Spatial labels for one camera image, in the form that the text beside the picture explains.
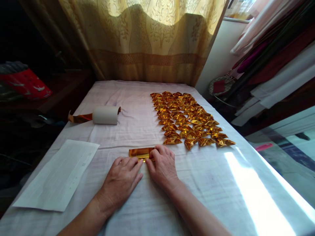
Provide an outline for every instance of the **hand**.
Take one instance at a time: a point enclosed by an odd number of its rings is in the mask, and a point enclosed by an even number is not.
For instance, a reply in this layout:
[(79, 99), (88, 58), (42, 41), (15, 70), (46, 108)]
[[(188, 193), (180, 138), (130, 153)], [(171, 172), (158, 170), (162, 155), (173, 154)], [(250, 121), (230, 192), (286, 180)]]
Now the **hand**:
[(138, 158), (119, 157), (109, 170), (103, 186), (95, 195), (102, 211), (109, 214), (121, 207), (129, 198), (143, 174), (139, 173), (143, 161)]
[(175, 154), (163, 145), (156, 145), (146, 159), (152, 179), (166, 192), (176, 186), (179, 179), (175, 168)]

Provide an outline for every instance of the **yellow curtain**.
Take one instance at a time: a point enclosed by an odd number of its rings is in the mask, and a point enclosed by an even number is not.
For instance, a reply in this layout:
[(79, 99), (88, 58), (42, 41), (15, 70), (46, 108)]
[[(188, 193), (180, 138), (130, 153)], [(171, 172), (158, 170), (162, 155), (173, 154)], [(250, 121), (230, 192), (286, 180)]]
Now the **yellow curtain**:
[(226, 0), (20, 0), (68, 66), (100, 80), (195, 86)]

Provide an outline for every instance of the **paper roll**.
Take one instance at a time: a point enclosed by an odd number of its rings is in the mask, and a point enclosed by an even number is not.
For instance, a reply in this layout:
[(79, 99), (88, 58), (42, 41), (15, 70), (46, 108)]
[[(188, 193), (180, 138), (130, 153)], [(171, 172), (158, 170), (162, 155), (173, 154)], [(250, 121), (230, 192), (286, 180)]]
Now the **paper roll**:
[(103, 106), (95, 107), (92, 118), (95, 124), (117, 124), (117, 117), (120, 107)]

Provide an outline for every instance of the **white tablecloth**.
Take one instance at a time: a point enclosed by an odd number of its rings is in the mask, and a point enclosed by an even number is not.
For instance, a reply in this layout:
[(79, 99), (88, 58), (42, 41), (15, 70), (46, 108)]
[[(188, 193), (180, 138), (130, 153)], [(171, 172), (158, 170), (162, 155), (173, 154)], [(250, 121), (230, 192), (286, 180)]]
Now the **white tablecloth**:
[[(65, 140), (100, 144), (65, 212), (10, 207), (0, 220), (0, 235), (56, 235), (92, 199), (118, 156), (131, 148), (153, 147), (164, 140), (152, 92), (190, 93), (237, 144), (169, 145), (179, 178), (233, 235), (314, 235), (315, 210), (192, 87), (183, 84), (96, 82), (75, 115), (95, 106), (121, 106), (117, 125), (68, 123), (22, 191)], [(143, 165), (143, 178), (104, 225), (100, 235), (189, 235), (185, 223)]]

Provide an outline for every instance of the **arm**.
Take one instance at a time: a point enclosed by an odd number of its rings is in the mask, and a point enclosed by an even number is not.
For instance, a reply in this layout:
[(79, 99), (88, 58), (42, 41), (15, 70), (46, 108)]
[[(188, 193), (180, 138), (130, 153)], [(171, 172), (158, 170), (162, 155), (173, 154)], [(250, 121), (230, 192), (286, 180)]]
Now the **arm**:
[(58, 235), (97, 235), (141, 180), (143, 174), (138, 171), (142, 163), (136, 157), (117, 158), (95, 197)]
[[(154, 157), (155, 165), (150, 160)], [(146, 160), (153, 180), (166, 192), (192, 235), (230, 235), (224, 226), (179, 180), (175, 154), (163, 145), (155, 146)]]

